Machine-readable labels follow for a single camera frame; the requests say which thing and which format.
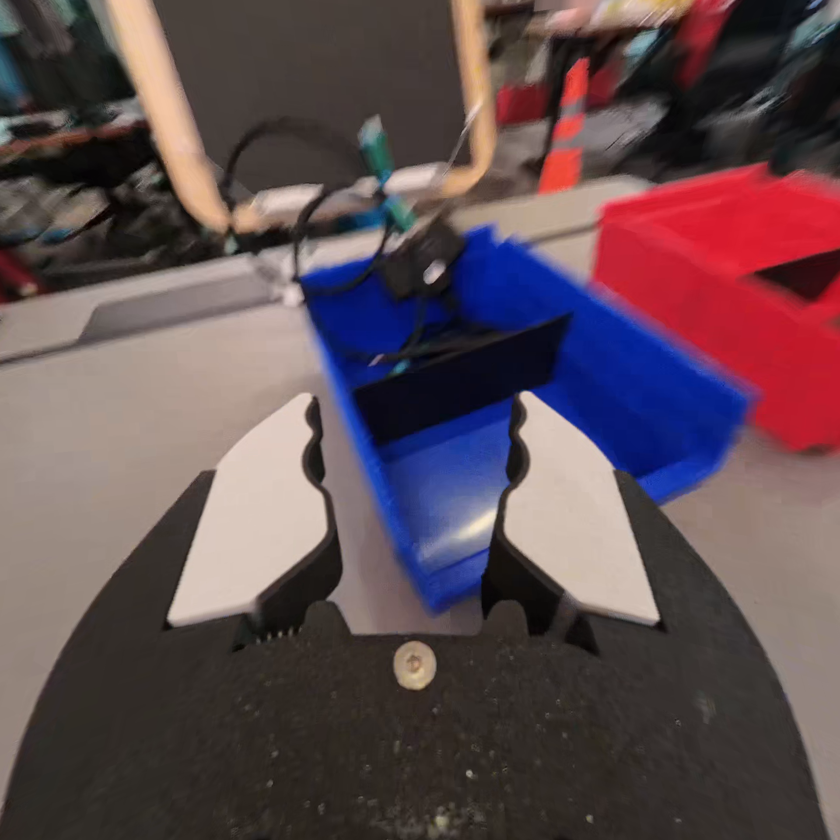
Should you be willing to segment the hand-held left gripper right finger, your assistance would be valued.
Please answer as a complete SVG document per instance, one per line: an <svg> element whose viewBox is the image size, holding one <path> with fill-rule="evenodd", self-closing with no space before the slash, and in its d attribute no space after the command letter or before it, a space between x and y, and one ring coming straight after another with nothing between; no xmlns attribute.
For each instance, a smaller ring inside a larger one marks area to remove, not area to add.
<svg viewBox="0 0 840 840"><path fill-rule="evenodd" d="M519 604L531 636L590 644L587 619L661 621L613 463L534 392L513 398L507 487L482 575L486 619Z"/></svg>

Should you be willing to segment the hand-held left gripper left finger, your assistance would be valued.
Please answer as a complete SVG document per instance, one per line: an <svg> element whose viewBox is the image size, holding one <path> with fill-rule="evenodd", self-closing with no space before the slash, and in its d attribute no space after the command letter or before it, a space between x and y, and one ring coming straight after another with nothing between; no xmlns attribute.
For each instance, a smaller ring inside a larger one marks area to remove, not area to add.
<svg viewBox="0 0 840 840"><path fill-rule="evenodd" d="M318 398L299 394L218 462L167 623L243 616L260 636L297 631L343 562L324 486Z"/></svg>

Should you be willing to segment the blue plastic bin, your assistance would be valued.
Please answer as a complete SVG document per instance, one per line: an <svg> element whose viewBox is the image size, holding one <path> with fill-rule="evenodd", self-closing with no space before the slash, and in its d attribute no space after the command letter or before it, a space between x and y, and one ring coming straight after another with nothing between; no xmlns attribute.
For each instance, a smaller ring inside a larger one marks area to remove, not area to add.
<svg viewBox="0 0 840 840"><path fill-rule="evenodd" d="M450 302L394 302L371 259L303 277L310 318L347 434L393 552L425 606L439 613L478 592L507 485L512 398L389 444L375 444L356 388L480 339L573 314L551 380L537 397L580 429L656 502L717 471L751 395L657 332L491 227L465 236Z"/></svg>

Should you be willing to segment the red plastic bin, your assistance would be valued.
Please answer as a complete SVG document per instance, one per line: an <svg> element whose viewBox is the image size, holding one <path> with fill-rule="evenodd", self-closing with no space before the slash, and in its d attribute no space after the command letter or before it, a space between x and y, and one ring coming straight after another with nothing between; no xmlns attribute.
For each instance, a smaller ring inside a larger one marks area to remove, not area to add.
<svg viewBox="0 0 840 840"><path fill-rule="evenodd" d="M838 450L839 290L814 303L753 272L839 249L838 180L755 164L603 206L593 280L758 393L796 452Z"/></svg>

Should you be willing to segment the black braided cable green plug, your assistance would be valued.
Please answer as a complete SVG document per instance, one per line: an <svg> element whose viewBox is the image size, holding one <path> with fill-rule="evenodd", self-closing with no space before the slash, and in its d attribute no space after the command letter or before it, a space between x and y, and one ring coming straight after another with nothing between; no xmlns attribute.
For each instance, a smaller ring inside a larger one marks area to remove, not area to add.
<svg viewBox="0 0 840 840"><path fill-rule="evenodd" d="M391 145L379 114L369 117L358 132L361 157L375 180L374 198L390 225L399 235L407 235L417 224L417 216L406 200L387 191L395 172Z"/></svg>

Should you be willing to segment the tablet stand with dark board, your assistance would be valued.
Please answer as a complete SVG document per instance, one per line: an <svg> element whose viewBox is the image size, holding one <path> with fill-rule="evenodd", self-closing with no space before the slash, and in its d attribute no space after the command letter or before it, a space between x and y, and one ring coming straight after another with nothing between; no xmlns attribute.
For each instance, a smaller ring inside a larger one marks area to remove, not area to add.
<svg viewBox="0 0 840 840"><path fill-rule="evenodd" d="M489 171L481 2L104 6L175 194L216 233L260 192L366 176L356 137L375 114L397 170Z"/></svg>

